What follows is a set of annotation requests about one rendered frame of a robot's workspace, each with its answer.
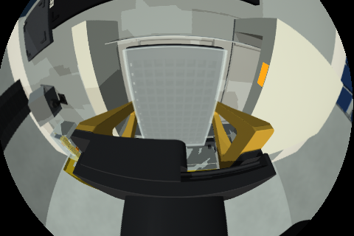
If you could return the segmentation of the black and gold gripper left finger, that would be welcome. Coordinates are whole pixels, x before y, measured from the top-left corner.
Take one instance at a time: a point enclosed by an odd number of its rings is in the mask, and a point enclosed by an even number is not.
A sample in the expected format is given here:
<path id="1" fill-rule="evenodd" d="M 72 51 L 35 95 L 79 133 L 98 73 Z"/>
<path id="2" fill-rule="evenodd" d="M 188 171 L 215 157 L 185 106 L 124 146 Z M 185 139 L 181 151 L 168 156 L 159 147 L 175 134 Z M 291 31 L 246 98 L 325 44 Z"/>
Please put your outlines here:
<path id="1" fill-rule="evenodd" d="M 84 120 L 80 122 L 75 129 L 113 136 L 113 129 L 129 115 L 130 118 L 122 136 L 134 138 L 137 119 L 132 101 L 118 108 L 106 111 L 105 113 Z"/>

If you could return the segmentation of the large cream rectangular box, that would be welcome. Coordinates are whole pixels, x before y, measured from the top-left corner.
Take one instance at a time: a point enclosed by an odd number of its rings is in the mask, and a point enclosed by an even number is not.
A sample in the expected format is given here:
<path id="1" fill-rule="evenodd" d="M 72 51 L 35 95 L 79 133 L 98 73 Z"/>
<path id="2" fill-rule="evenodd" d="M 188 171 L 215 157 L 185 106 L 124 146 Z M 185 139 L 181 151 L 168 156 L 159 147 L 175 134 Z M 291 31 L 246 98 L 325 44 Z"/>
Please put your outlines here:
<path id="1" fill-rule="evenodd" d="M 72 27 L 72 37 L 80 77 L 96 116 L 132 101 L 123 49 L 198 44 L 228 50 L 218 102 L 271 124 L 274 133 L 261 148 L 268 155 L 317 134 L 343 86 L 323 55 L 278 18 L 234 19 L 232 41 L 197 35 L 120 40 L 118 21 L 101 20 Z"/>

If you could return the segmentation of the grey flat bench mat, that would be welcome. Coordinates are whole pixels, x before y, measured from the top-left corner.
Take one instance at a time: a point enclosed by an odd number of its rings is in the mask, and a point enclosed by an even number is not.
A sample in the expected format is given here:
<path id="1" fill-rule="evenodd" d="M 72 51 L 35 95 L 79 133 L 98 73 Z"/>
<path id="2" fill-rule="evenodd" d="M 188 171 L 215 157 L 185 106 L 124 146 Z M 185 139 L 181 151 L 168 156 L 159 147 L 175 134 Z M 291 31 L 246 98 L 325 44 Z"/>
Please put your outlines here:
<path id="1" fill-rule="evenodd" d="M 53 43 L 28 62 L 24 22 L 18 19 L 18 37 L 24 70 L 32 91 L 54 86 L 68 105 L 49 121 L 53 130 L 61 121 L 80 122 L 95 117 L 77 67 L 72 27 L 88 20 L 118 21 L 119 39 L 149 35 L 197 35 L 232 41 L 234 19 L 278 18 L 307 39 L 332 63 L 336 27 L 320 0 L 113 0 L 92 7 L 52 30 Z M 58 96 L 58 99 L 59 96 Z"/>

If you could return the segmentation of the yellow bin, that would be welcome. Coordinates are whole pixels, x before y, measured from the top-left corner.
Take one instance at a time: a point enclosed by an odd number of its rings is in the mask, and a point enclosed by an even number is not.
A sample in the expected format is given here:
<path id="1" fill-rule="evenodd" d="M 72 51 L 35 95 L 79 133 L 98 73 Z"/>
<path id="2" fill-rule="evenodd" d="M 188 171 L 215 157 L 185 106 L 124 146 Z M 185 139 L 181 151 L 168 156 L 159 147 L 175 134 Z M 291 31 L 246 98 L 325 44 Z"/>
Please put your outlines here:
<path id="1" fill-rule="evenodd" d="M 92 187 L 90 184 L 87 184 L 86 182 L 84 182 L 83 180 L 81 180 L 80 178 L 78 178 L 77 176 L 75 176 L 75 175 L 73 174 L 74 167 L 75 167 L 76 164 L 77 164 L 77 161 L 68 158 L 68 160 L 67 160 L 67 162 L 66 162 L 66 165 L 65 165 L 65 167 L 64 167 L 63 170 L 64 170 L 65 172 L 67 172 L 69 175 L 71 175 L 72 177 L 76 178 L 78 181 L 80 181 L 80 182 L 82 182 L 82 183 L 84 183 L 84 184 L 86 184 L 86 185 Z"/>

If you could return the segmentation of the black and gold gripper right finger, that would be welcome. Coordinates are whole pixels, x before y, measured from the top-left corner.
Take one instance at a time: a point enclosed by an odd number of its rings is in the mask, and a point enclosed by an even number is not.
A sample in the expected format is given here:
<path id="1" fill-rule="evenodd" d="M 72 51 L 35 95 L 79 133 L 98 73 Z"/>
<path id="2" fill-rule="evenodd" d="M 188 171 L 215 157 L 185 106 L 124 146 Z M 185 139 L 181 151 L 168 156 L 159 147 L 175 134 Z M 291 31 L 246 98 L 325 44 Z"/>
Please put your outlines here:
<path id="1" fill-rule="evenodd" d="M 237 130 L 232 143 L 223 128 L 219 114 Z M 269 122 L 220 102 L 217 103 L 212 126 L 220 169 L 231 167 L 242 153 L 261 149 L 274 133 Z"/>

